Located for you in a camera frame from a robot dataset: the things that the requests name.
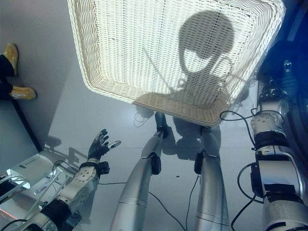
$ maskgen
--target black band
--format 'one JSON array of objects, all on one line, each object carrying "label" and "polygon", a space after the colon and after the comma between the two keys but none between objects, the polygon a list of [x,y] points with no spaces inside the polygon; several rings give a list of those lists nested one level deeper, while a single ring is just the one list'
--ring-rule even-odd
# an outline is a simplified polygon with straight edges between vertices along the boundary
[{"label": "black band", "polygon": [[268,198],[270,203],[274,201],[294,201],[300,204],[303,204],[303,201],[293,193],[277,193],[277,192],[268,192],[265,195]]},{"label": "black band", "polygon": [[270,145],[289,147],[285,135],[276,131],[259,132],[258,134],[255,135],[255,143],[256,143],[255,144],[256,150]]},{"label": "black band", "polygon": [[82,167],[94,167],[94,168],[96,169],[97,164],[94,163],[94,162],[85,162],[85,163],[82,163],[82,164],[79,166],[79,170],[80,170]]},{"label": "black band", "polygon": [[53,200],[41,211],[42,214],[49,217],[57,228],[61,228],[63,223],[70,217],[72,214],[68,205],[61,200]]}]

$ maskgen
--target person's foot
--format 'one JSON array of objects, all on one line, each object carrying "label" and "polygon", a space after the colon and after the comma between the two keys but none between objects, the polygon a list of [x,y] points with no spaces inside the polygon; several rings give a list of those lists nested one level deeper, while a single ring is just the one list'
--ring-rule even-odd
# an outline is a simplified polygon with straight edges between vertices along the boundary
[{"label": "person's foot", "polygon": [[5,45],[4,53],[3,55],[9,60],[9,62],[12,65],[12,68],[14,70],[14,76],[18,75],[17,70],[17,62],[18,62],[18,50],[15,44],[13,43],[7,43]]},{"label": "person's foot", "polygon": [[13,85],[12,92],[9,95],[16,100],[33,100],[37,97],[37,93],[32,88],[22,88]]}]

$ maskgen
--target silver cylinder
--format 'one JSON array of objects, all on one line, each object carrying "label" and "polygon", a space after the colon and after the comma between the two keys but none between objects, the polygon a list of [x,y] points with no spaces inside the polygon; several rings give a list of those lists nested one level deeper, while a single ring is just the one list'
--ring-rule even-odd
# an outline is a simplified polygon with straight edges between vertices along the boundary
[{"label": "silver cylinder", "polygon": [[151,158],[141,158],[121,194],[110,231],[142,231],[151,174]]},{"label": "silver cylinder", "polygon": [[201,185],[195,231],[228,231],[228,209],[218,157],[206,155],[201,169]]},{"label": "silver cylinder", "polygon": [[[275,224],[283,222],[285,222],[285,226],[275,227]],[[308,226],[308,207],[299,202],[286,200],[270,203],[266,197],[264,198],[262,223],[263,230],[270,231],[284,231]]]}]

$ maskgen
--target wicker basket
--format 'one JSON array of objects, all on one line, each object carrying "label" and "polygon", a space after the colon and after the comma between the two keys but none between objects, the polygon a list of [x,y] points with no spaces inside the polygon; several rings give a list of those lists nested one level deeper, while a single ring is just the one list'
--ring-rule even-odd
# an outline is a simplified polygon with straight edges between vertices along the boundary
[{"label": "wicker basket", "polygon": [[86,86],[213,126],[254,73],[280,0],[68,0]]}]

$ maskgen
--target black pants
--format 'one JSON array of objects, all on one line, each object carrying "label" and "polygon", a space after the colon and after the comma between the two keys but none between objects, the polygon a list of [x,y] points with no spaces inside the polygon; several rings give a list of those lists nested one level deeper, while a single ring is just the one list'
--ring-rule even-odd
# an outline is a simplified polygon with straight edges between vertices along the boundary
[{"label": "black pants", "polygon": [[12,91],[12,84],[8,83],[6,77],[13,77],[14,69],[10,61],[2,54],[0,55],[0,100],[11,100],[9,93]]}]

